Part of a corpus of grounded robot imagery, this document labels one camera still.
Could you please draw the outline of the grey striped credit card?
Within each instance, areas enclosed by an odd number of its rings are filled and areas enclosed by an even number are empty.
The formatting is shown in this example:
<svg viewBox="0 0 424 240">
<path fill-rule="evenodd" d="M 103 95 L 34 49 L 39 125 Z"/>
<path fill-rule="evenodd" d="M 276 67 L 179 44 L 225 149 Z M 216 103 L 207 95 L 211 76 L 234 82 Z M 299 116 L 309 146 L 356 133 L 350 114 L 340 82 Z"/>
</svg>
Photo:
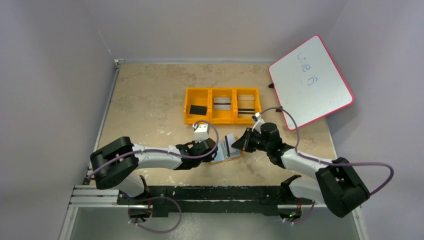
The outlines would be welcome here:
<svg viewBox="0 0 424 240">
<path fill-rule="evenodd" d="M 222 141 L 222 150 L 226 159 L 236 158 L 241 155 L 239 150 L 231 147 L 236 140 L 237 138 L 233 133 L 224 136 Z"/>
</svg>

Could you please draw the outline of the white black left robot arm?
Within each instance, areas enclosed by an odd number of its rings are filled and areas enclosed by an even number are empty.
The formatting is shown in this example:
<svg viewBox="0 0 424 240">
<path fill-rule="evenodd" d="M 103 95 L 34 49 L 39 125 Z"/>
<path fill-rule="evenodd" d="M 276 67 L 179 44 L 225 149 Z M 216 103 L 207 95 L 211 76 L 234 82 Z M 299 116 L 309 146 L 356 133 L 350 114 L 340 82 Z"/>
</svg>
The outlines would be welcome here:
<svg viewBox="0 0 424 240">
<path fill-rule="evenodd" d="M 137 198 L 148 192 L 148 186 L 135 170 L 190 170 L 212 161 L 217 149 L 217 143 L 211 138 L 154 148 L 134 144 L 128 136 L 123 136 L 90 155 L 92 172 L 87 179 L 94 180 L 99 190 L 115 188 L 130 198 Z"/>
</svg>

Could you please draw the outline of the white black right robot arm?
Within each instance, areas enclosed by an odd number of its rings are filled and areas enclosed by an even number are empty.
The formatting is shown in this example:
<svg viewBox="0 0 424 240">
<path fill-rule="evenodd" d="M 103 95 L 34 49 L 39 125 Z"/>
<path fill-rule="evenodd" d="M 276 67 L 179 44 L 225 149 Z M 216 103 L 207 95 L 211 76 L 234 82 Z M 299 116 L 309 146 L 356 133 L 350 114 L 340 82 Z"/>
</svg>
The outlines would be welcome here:
<svg viewBox="0 0 424 240">
<path fill-rule="evenodd" d="M 260 131 L 247 128 L 232 148 L 253 153 L 266 152 L 270 162 L 294 170 L 308 178 L 296 177 L 288 182 L 291 194 L 323 203 L 337 217 L 343 218 L 367 201 L 371 193 L 347 159 L 313 161 L 311 155 L 296 151 L 284 143 L 276 124 L 264 123 Z"/>
</svg>

